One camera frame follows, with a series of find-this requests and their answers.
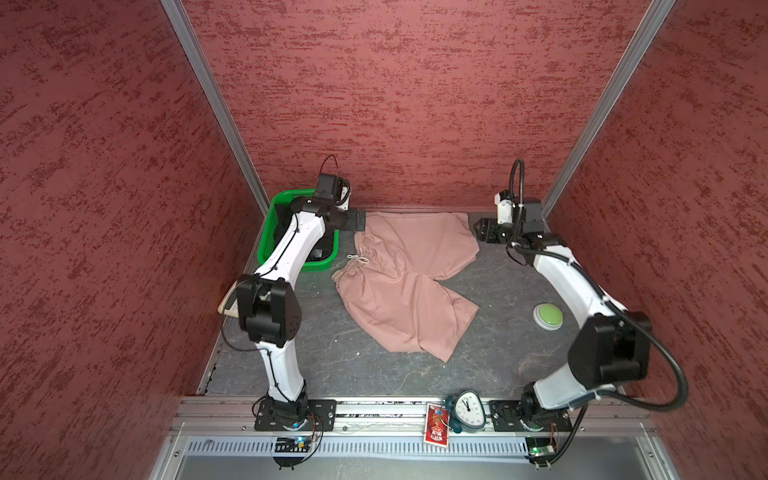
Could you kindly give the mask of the green plastic basket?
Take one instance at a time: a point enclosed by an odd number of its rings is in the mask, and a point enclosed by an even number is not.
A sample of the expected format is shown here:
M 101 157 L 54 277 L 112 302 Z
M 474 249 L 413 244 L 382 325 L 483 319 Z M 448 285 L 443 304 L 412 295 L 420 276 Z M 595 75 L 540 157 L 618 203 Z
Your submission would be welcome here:
M 313 193 L 313 189 L 294 189 L 282 191 L 274 196 L 264 222 L 264 229 L 257 250 L 257 258 L 260 264 L 264 264 L 268 260 L 285 235 L 291 220 L 290 204 L 299 197 L 311 197 Z M 339 252 L 339 232 L 327 230 L 324 236 L 334 237 L 333 253 L 327 260 L 321 262 L 305 261 L 301 270 L 302 273 L 326 271 L 337 257 Z

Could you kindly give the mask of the left small circuit board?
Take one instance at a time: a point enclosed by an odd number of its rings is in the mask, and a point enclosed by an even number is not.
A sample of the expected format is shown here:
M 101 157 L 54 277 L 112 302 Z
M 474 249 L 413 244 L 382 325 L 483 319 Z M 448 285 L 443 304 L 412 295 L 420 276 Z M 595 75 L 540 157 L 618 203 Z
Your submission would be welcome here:
M 313 441 L 310 437 L 277 437 L 274 444 L 274 454 L 302 456 L 308 455 L 313 450 Z

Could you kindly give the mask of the aluminium corner post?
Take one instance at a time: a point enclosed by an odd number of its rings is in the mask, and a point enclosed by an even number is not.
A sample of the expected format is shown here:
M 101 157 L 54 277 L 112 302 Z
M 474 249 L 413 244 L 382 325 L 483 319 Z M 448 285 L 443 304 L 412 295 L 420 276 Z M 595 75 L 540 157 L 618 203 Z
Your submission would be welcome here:
M 614 68 L 600 98 L 592 110 L 585 126 L 560 169 L 542 206 L 545 220 L 553 212 L 557 202 L 583 161 L 593 141 L 629 84 L 647 50 L 675 6 L 675 0 L 653 0 L 641 18 L 626 49 Z
M 254 167 L 245 142 L 205 57 L 203 48 L 194 32 L 192 23 L 179 0 L 161 0 L 161 5 L 193 69 L 203 93 L 214 113 L 224 137 L 237 161 L 243 177 L 261 213 L 266 215 L 270 200 Z

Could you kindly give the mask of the right aluminium corner post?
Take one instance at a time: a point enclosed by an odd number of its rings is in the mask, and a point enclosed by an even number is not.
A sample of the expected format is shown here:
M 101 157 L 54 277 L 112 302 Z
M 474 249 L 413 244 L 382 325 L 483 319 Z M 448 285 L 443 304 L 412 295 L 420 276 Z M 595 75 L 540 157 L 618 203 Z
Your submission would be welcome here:
M 593 141 L 629 84 L 647 50 L 675 6 L 675 0 L 653 0 L 641 18 L 626 49 L 614 68 L 600 98 L 592 110 L 585 126 L 560 169 L 542 206 L 545 220 L 553 212 L 557 202 L 583 161 Z

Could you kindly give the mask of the red card packet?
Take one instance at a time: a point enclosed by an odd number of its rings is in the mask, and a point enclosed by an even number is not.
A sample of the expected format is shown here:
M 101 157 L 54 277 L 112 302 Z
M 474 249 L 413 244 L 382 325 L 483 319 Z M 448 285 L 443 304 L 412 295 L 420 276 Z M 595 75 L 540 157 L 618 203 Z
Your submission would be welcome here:
M 442 404 L 428 403 L 425 416 L 424 442 L 428 445 L 447 448 L 449 441 L 450 414 Z

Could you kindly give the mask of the aluminium front rail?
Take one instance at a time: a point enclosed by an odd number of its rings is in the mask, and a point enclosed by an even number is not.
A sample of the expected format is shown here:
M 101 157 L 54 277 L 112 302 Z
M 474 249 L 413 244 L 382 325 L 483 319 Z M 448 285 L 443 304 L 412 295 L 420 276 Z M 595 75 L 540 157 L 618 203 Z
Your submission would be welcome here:
M 521 464 L 545 470 L 546 463 L 531 463 L 525 439 L 549 438 L 556 442 L 557 456 L 565 447 L 587 469 L 608 463 L 619 448 L 629 450 L 642 477 L 676 479 L 673 465 L 649 414 L 617 401 L 593 404 L 585 417 L 568 411 L 570 432 L 496 432 L 487 413 L 485 428 L 478 433 L 449 433 L 447 448 L 424 442 L 428 403 L 442 404 L 434 397 L 337 397 L 334 429 L 328 432 L 258 432 L 254 430 L 251 397 L 192 396 L 182 400 L 170 431 L 152 470 L 153 479 L 178 479 L 185 460 L 194 456 L 286 458 L 293 465 L 302 460 L 359 457 L 381 460 L 469 461 Z M 274 454 L 277 437 L 307 436 L 313 441 L 308 455 Z

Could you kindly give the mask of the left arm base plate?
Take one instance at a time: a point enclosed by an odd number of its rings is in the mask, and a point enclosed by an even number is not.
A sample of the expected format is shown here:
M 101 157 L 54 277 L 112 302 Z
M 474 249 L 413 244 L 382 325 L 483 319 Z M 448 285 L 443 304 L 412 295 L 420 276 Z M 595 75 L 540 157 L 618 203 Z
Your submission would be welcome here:
M 334 429 L 338 402 L 327 399 L 304 399 L 281 402 L 266 397 L 255 413 L 254 430 L 258 432 L 328 432 Z

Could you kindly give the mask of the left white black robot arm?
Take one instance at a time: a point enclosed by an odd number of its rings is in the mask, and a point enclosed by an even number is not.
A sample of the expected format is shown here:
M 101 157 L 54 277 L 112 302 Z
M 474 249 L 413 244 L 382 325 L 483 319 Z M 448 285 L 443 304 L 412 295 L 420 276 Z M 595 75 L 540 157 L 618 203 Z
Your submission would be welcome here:
M 261 406 L 286 430 L 298 430 L 310 417 L 306 382 L 297 360 L 295 337 L 302 310 L 295 284 L 318 241 L 340 230 L 360 232 L 361 209 L 319 197 L 301 197 L 290 206 L 290 223 L 270 257 L 233 286 L 239 327 L 261 355 L 269 382 Z

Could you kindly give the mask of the white teal alarm clock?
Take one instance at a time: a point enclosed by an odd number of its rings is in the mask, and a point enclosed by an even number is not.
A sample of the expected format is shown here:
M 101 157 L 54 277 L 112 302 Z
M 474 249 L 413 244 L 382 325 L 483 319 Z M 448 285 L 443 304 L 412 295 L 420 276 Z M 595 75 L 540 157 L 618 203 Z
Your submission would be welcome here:
M 478 433 L 487 423 L 487 414 L 480 395 L 474 390 L 465 390 L 445 398 L 449 414 L 448 426 L 456 434 Z

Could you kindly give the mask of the small circuit board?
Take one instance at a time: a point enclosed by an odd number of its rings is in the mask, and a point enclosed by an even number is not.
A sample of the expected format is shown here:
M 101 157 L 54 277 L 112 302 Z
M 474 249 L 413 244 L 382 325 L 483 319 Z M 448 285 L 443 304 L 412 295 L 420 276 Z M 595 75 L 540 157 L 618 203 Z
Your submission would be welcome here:
M 558 447 L 554 440 L 543 437 L 528 437 L 525 439 L 526 458 L 531 463 L 546 463 L 557 455 Z
M 274 444 L 274 454 L 302 456 L 308 455 L 313 450 L 313 441 L 310 437 L 277 437 Z

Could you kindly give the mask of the left aluminium corner post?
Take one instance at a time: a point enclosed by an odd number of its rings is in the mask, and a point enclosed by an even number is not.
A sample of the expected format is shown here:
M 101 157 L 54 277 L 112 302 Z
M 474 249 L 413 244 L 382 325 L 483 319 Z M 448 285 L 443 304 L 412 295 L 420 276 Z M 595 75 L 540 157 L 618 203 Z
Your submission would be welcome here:
M 205 57 L 203 48 L 194 32 L 192 23 L 179 0 L 161 0 L 161 5 L 193 69 L 203 93 L 214 113 L 224 137 L 237 161 L 243 177 L 261 213 L 266 215 L 270 200 L 254 167 L 245 142 Z

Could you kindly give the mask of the right small circuit board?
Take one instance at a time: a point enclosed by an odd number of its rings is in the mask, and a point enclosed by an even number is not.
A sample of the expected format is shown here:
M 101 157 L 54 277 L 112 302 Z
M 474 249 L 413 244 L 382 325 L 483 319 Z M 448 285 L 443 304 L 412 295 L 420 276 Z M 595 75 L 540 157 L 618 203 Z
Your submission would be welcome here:
M 543 437 L 528 437 L 525 439 L 526 458 L 531 463 L 546 463 L 557 455 L 558 447 L 554 440 Z

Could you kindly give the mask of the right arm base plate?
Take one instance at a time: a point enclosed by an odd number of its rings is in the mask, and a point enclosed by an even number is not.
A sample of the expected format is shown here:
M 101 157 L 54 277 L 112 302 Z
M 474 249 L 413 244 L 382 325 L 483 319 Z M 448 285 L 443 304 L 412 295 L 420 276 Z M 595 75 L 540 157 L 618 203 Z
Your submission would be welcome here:
M 546 410 L 538 405 L 520 405 L 519 400 L 490 400 L 487 413 L 496 432 L 546 433 L 570 432 L 571 417 L 567 410 Z

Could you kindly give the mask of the beige yellow calculator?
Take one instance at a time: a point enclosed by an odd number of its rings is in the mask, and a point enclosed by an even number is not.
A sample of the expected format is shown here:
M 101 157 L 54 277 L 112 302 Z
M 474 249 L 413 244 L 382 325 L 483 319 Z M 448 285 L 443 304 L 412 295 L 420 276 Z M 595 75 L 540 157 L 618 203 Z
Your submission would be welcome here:
M 239 312 L 238 312 L 238 303 L 237 303 L 237 290 L 238 282 L 235 281 L 230 289 L 225 294 L 224 298 L 221 300 L 220 304 L 217 307 L 217 311 L 219 314 L 232 317 L 232 318 L 238 318 Z

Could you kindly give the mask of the black shorts in basket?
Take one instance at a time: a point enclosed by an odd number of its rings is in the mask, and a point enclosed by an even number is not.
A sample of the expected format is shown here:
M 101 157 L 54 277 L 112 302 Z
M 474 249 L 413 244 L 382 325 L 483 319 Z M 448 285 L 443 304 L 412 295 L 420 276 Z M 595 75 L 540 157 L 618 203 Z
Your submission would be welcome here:
M 307 262 L 321 262 L 327 260 L 334 251 L 334 237 L 322 237 L 310 250 L 306 261 Z

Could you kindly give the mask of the pink shorts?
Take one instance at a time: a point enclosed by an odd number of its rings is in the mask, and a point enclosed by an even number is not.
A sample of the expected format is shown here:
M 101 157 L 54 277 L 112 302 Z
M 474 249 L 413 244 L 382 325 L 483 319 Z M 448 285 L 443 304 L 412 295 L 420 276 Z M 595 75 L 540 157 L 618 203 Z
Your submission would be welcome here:
M 465 213 L 373 212 L 332 279 L 353 320 L 389 352 L 448 361 L 479 307 L 443 286 L 475 261 Z

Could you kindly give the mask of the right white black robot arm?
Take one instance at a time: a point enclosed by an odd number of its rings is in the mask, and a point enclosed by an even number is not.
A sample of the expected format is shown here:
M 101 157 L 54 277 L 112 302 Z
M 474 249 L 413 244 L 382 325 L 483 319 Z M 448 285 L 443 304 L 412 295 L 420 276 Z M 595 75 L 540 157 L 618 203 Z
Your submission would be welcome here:
M 565 301 L 580 331 L 569 348 L 566 364 L 523 390 L 517 415 L 531 431 L 555 422 L 567 409 L 597 398 L 599 390 L 616 391 L 618 384 L 647 376 L 650 341 L 623 320 L 616 303 L 583 275 L 573 252 L 556 234 L 526 233 L 517 244 L 531 249 L 523 257 L 544 276 Z

